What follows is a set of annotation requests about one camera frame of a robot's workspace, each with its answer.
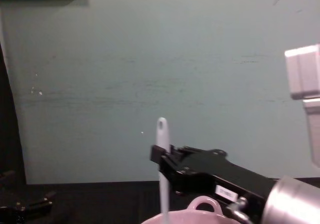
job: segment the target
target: silver cylinder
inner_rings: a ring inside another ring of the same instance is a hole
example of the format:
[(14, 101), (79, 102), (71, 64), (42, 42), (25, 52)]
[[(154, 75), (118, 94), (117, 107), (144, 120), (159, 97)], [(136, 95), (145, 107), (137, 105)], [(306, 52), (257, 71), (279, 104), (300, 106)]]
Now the silver cylinder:
[(320, 189), (285, 176), (267, 199), (262, 224), (320, 224)]

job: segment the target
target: pink pot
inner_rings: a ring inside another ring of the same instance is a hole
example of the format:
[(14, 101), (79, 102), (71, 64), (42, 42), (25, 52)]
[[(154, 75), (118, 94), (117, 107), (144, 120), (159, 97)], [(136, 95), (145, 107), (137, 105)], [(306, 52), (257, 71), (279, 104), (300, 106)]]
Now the pink pot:
[[(215, 209), (214, 212), (197, 210), (201, 203), (208, 203)], [(239, 224), (239, 222), (225, 217), (220, 204), (207, 196), (199, 196), (194, 199), (187, 209), (170, 211), (170, 224)], [(156, 215), (142, 224), (163, 224), (162, 214)]]

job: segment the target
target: teal wall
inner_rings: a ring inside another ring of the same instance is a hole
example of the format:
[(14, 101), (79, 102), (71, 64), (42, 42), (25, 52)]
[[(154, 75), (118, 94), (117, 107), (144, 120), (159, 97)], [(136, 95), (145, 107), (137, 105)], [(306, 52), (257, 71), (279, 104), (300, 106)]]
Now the teal wall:
[(260, 174), (318, 176), (284, 51), (319, 41), (320, 0), (2, 1), (28, 183), (157, 179), (172, 142)]

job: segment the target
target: dark floor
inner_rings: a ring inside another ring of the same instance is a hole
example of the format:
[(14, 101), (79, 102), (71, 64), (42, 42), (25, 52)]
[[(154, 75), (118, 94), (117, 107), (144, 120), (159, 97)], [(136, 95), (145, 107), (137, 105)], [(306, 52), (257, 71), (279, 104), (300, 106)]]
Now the dark floor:
[[(320, 186), (319, 178), (302, 180)], [(139, 224), (160, 212), (158, 185), (157, 181), (27, 185), (18, 196), (36, 200), (56, 191), (50, 216), (29, 224)], [(195, 197), (172, 193), (170, 209), (185, 209)]]

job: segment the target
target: pot handle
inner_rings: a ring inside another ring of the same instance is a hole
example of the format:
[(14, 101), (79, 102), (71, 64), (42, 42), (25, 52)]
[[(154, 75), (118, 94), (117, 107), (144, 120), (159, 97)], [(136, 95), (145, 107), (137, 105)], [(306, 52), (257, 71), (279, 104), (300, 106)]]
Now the pot handle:
[(211, 205), (215, 209), (214, 213), (219, 214), (219, 215), (223, 215), (219, 202), (217, 202), (216, 200), (214, 200), (208, 196), (205, 196), (205, 195), (199, 196), (196, 199), (194, 199), (189, 204), (187, 209), (194, 209), (195, 210), (202, 203), (207, 203), (207, 204)]

